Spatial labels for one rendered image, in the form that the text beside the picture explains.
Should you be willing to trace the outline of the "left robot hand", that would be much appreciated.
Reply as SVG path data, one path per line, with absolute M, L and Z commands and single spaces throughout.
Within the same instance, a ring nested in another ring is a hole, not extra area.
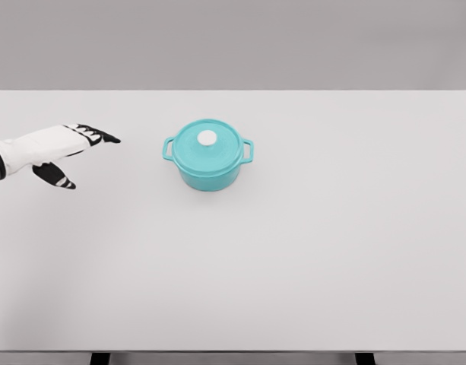
M 65 157 L 74 156 L 100 143 L 118 144 L 120 140 L 89 125 L 57 125 L 32 132 L 17 140 L 16 167 L 31 166 L 33 173 L 44 182 L 63 189 L 76 185 L 56 166 Z

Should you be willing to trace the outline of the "turquoise pot lid white knob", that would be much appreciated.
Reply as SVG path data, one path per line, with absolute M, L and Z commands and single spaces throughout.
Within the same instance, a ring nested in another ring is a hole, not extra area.
M 212 144 L 202 144 L 202 132 L 215 134 Z M 224 170 L 238 161 L 242 140 L 229 124 L 216 119 L 201 119 L 184 126 L 172 143 L 172 156 L 184 170 L 193 173 L 212 173 Z

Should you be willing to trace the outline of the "turquoise pot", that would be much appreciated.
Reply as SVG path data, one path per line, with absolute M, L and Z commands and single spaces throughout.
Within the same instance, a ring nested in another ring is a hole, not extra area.
M 174 139 L 175 136 L 168 137 L 165 140 L 163 144 L 162 157 L 165 160 L 172 161 L 176 165 L 179 174 L 187 185 L 200 191 L 213 192 L 230 186 L 239 175 L 241 166 L 245 163 L 251 163 L 254 158 L 254 143 L 241 137 L 241 155 L 234 165 L 231 165 L 224 170 L 212 173 L 193 173 L 188 170 L 184 170 L 175 162 L 172 156 L 172 143 Z

